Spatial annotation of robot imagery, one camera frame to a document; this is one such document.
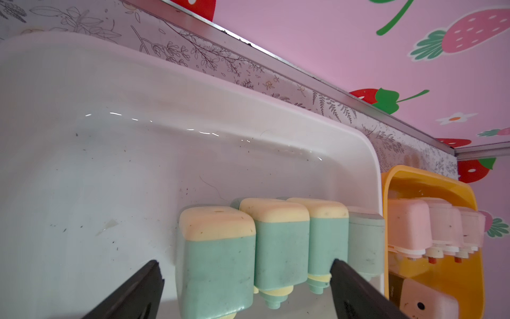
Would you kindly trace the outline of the white plastic storage tray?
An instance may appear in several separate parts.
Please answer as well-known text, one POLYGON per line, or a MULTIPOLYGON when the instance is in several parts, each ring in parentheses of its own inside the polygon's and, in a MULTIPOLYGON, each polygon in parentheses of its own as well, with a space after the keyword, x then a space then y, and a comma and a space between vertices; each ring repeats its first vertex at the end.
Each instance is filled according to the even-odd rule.
POLYGON ((364 134, 75 33, 1 44, 1 317, 81 318, 156 260, 178 318, 181 210, 326 199, 381 214, 364 134))

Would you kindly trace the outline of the yellow plastic storage tray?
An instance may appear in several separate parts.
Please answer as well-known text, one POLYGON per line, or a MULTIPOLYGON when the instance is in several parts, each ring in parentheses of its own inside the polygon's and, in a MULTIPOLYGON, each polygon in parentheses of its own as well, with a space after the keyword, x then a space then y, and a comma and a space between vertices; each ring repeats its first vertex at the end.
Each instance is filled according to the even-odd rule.
MULTIPOLYGON (((455 179, 414 167, 398 165, 381 174, 382 212, 388 215, 387 203, 393 198, 440 198, 454 206, 478 210, 472 188, 455 179)), ((482 252, 475 252, 467 261, 457 263, 445 257, 435 264, 421 258, 412 261, 396 253, 386 254, 388 270, 411 278, 457 299, 460 318, 482 318, 486 296, 482 252)))

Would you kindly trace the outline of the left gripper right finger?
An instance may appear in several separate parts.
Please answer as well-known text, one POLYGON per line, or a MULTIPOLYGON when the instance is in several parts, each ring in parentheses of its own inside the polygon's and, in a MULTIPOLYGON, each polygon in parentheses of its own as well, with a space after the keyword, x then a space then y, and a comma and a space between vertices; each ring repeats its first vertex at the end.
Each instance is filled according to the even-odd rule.
POLYGON ((330 273, 333 304, 338 318, 406 318, 405 314, 346 262, 334 260, 330 273))

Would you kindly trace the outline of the green sharpener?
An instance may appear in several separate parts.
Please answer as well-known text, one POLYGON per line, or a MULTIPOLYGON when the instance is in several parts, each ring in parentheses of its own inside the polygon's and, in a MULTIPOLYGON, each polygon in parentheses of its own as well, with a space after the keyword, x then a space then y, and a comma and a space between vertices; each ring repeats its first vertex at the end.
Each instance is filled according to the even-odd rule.
POLYGON ((231 207, 254 220, 254 287, 266 306, 277 310, 296 285, 308 280, 308 209, 299 203, 268 198, 238 198, 231 207))
POLYGON ((331 280, 334 260, 348 260, 349 211, 335 201, 288 198, 309 212, 309 257, 306 283, 311 292, 321 295, 331 280))
POLYGON ((179 216, 175 284, 182 318, 234 318, 254 299, 256 227, 227 206, 192 206, 179 216))
POLYGON ((370 281, 385 270, 385 220, 369 209, 348 206, 348 265, 370 281))

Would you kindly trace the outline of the pink sharpener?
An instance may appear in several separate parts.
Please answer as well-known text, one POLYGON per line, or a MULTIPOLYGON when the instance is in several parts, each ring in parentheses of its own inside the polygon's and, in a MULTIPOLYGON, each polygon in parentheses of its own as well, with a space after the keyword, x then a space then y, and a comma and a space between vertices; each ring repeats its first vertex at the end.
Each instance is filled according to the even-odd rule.
POLYGON ((460 317, 460 306, 453 296, 412 279, 403 281, 399 310, 409 318, 460 317))
POLYGON ((456 263, 462 263, 469 259, 471 254, 478 252, 483 247, 483 234, 486 224, 486 217, 479 211, 468 207, 457 207, 461 214, 463 245, 460 251, 455 254, 456 263))
POLYGON ((432 246, 426 249, 424 257, 432 265, 439 259, 455 256, 463 246, 462 218, 459 209, 440 198, 420 198, 430 211, 432 246))
POLYGON ((388 249, 409 259, 420 259, 432 246, 428 204, 421 199, 389 199, 388 249))

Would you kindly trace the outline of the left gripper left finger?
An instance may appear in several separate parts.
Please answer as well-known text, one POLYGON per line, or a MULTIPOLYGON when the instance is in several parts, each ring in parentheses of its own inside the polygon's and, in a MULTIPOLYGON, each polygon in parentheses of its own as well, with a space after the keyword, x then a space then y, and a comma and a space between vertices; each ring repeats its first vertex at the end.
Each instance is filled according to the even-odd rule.
POLYGON ((159 263, 150 260, 83 319, 156 318, 164 285, 159 263))

